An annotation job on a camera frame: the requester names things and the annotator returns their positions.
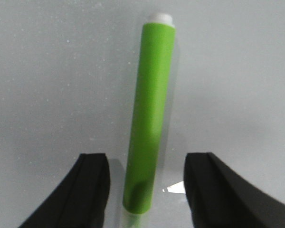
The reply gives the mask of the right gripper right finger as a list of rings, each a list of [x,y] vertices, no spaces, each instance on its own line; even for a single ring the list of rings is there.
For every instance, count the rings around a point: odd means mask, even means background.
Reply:
[[[183,181],[195,228],[285,228],[285,204],[212,152],[188,153]]]

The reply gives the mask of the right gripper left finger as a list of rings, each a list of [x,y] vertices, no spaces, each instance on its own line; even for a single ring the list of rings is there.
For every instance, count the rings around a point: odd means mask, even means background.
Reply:
[[[107,156],[82,153],[60,184],[20,227],[101,228],[109,192]]]

